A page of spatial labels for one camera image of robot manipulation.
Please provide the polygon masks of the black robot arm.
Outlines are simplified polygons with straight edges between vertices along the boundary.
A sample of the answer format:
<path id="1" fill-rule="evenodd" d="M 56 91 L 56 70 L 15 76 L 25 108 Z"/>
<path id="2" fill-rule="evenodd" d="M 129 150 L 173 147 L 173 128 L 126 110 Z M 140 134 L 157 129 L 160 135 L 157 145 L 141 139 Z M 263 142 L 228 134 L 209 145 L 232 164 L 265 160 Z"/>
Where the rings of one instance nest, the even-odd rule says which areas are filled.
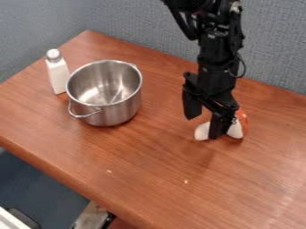
<path id="1" fill-rule="evenodd" d="M 209 110 L 211 119 L 194 129 L 197 141 L 223 135 L 243 137 L 237 120 L 239 104 L 232 96 L 236 80 L 245 72 L 243 58 L 240 0 L 160 0 L 185 37 L 197 41 L 197 71 L 185 72 L 181 89 L 184 116 L 188 120 Z"/>

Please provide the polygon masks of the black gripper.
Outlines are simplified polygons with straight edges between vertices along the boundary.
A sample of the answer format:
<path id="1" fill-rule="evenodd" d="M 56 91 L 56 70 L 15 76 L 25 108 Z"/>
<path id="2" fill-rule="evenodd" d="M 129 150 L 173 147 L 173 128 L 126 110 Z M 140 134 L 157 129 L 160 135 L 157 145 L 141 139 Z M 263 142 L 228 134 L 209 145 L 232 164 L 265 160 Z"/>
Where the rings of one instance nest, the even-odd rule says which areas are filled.
<path id="1" fill-rule="evenodd" d="M 197 72 L 184 72 L 182 108 L 188 120 L 201 115 L 201 107 L 211 111 L 209 133 L 211 140 L 227 133 L 235 122 L 235 112 L 239 109 L 232 96 L 236 80 L 239 79 L 240 59 L 229 58 L 213 63 L 209 59 L 197 58 Z"/>

